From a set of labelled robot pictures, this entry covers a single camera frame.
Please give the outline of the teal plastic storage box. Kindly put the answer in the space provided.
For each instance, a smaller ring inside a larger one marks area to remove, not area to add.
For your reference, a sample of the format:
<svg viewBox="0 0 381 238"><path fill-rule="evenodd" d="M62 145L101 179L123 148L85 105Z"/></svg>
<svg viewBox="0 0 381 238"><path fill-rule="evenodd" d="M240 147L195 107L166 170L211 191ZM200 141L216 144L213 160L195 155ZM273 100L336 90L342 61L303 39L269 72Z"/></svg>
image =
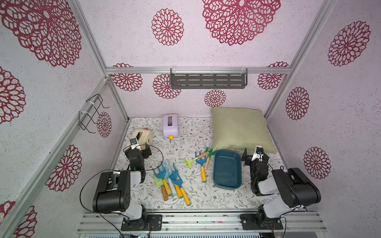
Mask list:
<svg viewBox="0 0 381 238"><path fill-rule="evenodd" d="M234 151L218 150L214 158L214 185L221 189L235 190L242 185L241 156Z"/></svg>

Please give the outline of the light green trowel wooden handle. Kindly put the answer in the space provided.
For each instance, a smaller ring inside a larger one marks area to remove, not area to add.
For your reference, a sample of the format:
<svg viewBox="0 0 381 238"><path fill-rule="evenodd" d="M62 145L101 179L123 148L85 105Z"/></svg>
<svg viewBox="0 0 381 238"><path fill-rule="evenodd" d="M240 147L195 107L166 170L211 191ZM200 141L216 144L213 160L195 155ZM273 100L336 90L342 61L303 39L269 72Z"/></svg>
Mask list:
<svg viewBox="0 0 381 238"><path fill-rule="evenodd" d="M168 195L167 195L166 189L165 189L165 187L164 187L164 182L163 182L163 180L160 179L160 178L157 178L156 175L154 175L154 180L155 180L155 184L156 184L156 186L157 186L157 187L160 187L160 189L161 189L161 192L162 192L164 201L167 201L167 200L168 200Z"/></svg>

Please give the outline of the light blue rake white handle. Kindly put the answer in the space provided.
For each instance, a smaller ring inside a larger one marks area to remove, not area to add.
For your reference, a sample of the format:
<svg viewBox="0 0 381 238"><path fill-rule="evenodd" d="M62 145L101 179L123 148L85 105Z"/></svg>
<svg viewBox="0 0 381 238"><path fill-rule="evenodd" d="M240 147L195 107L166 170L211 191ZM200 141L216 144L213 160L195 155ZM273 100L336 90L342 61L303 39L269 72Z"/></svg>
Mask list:
<svg viewBox="0 0 381 238"><path fill-rule="evenodd" d="M169 183L169 187L170 187L170 189L172 191L173 196L177 196L178 195L177 191L176 191L175 186L174 186L174 184L173 184L173 182L172 182L172 180L170 178L170 175L172 174L172 170L171 170L169 161L165 160L165 163L166 163L165 168L166 168L166 171L167 171L167 180L168 180L168 183Z"/></svg>

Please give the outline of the dark green rake wooden handle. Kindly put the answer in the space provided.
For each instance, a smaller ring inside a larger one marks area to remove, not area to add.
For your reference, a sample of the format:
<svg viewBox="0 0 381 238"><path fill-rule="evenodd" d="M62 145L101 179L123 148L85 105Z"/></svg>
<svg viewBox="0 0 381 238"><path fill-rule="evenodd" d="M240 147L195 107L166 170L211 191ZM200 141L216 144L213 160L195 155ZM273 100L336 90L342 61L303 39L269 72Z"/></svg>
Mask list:
<svg viewBox="0 0 381 238"><path fill-rule="evenodd" d="M215 155L215 151L213 151L213 149L212 149L212 148L209 148L209 147L207 147L207 148L205 149L205 151L209 153L208 156L207 156L207 161L206 161L205 166L204 166L205 170L207 170L207 169L208 169L208 166L209 166L209 162L210 162L211 157L212 157L213 155Z"/></svg>

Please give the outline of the light green rake wooden handle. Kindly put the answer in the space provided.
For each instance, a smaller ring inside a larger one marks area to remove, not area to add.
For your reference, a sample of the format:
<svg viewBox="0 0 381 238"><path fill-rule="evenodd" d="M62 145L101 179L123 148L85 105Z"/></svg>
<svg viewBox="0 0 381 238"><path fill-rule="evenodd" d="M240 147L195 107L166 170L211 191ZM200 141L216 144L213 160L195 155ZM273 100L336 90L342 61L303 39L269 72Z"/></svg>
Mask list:
<svg viewBox="0 0 381 238"><path fill-rule="evenodd" d="M196 160L199 160L199 159L203 159L205 156L208 156L209 155L209 152L204 152L200 155L198 155L197 157L193 158L193 159L185 159L185 164L186 164L186 168L188 169L191 169L192 168L192 163Z"/></svg>

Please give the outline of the small blue rake yellow handle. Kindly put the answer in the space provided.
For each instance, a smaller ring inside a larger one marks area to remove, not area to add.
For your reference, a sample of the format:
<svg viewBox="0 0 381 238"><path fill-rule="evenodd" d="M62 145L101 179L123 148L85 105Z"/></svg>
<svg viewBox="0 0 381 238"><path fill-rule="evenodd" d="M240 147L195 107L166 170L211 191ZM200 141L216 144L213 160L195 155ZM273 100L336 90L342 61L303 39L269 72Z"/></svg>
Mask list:
<svg viewBox="0 0 381 238"><path fill-rule="evenodd" d="M209 155L209 152L204 152L200 155L198 155L195 159L196 159L196 163L200 165L201 167L201 178L202 178L202 182L206 182L206 174L205 174L205 164L207 162L207 159L206 159L206 156Z"/></svg>

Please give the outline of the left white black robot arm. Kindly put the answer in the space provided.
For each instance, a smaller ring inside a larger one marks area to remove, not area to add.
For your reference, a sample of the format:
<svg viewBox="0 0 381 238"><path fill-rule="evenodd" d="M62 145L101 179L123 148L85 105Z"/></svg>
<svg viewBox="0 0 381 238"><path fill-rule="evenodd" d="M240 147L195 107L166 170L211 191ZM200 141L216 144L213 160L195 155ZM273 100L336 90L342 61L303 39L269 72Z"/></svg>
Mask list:
<svg viewBox="0 0 381 238"><path fill-rule="evenodd" d="M151 155L148 144L143 149L128 148L130 168L123 171L102 172L95 190L92 208L102 214L116 213L136 224L147 223L143 205L131 198L131 187L143 183L146 177L144 160Z"/></svg>

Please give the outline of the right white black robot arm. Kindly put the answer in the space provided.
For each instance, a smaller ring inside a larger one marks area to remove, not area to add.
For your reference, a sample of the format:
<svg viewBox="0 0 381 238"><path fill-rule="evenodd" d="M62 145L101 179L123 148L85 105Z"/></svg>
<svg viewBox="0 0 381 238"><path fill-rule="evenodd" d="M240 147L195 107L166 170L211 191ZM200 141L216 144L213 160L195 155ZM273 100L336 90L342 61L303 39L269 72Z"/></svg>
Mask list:
<svg viewBox="0 0 381 238"><path fill-rule="evenodd" d="M300 207L320 203L321 194L299 168L269 170L269 156L258 146L254 155L245 149L241 160L250 167L251 190L256 196L277 194L272 201L258 207L254 221L265 228Z"/></svg>

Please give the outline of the cream toy tissue box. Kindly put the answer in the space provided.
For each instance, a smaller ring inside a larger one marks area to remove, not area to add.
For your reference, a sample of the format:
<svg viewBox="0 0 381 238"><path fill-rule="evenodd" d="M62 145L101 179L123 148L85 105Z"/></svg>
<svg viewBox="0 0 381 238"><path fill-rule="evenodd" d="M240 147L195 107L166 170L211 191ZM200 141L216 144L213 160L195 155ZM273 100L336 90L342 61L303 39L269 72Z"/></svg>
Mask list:
<svg viewBox="0 0 381 238"><path fill-rule="evenodd" d="M138 140L138 148L145 149L145 144L150 145L153 141L153 133L149 129L136 129L130 137L127 138L124 148L130 146L130 140L136 138Z"/></svg>

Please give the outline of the purple toy toaster box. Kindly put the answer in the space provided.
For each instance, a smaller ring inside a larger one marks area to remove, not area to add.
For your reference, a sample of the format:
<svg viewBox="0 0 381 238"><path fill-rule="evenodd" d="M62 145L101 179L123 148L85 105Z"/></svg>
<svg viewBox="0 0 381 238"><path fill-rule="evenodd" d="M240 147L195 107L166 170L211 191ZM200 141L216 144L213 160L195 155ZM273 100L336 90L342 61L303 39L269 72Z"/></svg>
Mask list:
<svg viewBox="0 0 381 238"><path fill-rule="evenodd" d="M163 135L170 140L179 136L177 114L167 114L163 116Z"/></svg>

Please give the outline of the green square pillow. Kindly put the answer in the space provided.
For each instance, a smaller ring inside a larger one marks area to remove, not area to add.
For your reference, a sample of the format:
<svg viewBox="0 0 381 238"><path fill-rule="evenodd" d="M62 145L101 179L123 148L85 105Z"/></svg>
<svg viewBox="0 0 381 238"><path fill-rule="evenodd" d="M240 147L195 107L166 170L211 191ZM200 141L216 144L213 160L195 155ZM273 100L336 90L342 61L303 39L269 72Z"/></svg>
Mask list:
<svg viewBox="0 0 381 238"><path fill-rule="evenodd" d="M254 151L261 146L266 153L277 153L262 110L215 107L211 113L214 150Z"/></svg>

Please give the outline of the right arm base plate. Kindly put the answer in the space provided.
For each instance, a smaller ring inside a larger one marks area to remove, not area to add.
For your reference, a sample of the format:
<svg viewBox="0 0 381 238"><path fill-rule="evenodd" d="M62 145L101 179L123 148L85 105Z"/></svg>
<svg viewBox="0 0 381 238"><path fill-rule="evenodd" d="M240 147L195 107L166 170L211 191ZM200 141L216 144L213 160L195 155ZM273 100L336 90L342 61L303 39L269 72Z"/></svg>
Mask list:
<svg viewBox="0 0 381 238"><path fill-rule="evenodd" d="M241 224L243 230L283 230L283 225L279 218L268 218L261 214L241 214Z"/></svg>

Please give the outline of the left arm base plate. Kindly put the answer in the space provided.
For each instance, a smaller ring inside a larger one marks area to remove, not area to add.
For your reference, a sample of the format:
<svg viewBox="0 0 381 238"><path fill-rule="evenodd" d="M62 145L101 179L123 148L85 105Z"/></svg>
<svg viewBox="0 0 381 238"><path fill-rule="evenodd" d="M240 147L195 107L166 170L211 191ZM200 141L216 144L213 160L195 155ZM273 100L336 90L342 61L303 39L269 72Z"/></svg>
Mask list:
<svg viewBox="0 0 381 238"><path fill-rule="evenodd" d="M121 231L161 231L163 224L162 215L143 215L137 220L123 219Z"/></svg>

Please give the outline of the aluminium front rail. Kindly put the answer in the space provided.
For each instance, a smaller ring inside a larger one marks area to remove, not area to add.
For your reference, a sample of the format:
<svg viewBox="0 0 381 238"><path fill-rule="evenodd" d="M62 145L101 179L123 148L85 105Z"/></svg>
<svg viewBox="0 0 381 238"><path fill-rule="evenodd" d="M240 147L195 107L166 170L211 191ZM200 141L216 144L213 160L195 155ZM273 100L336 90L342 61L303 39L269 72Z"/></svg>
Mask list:
<svg viewBox="0 0 381 238"><path fill-rule="evenodd" d="M151 221L138 233L235 233L235 232L326 232L317 212L296 211L276 219L271 225L257 225L255 212L248 210L226 211L150 211ZM80 221L78 234L132 233L134 229L118 215L85 214Z"/></svg>

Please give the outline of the grey wall shelf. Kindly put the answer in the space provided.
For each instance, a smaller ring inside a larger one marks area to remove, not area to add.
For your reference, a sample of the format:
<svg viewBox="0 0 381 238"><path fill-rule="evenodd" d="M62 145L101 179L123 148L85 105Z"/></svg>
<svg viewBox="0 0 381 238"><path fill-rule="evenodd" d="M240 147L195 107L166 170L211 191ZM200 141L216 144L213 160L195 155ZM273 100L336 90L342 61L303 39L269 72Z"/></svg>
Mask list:
<svg viewBox="0 0 381 238"><path fill-rule="evenodd" d="M233 72L178 72L170 71L172 89L244 89L248 84L248 70Z"/></svg>

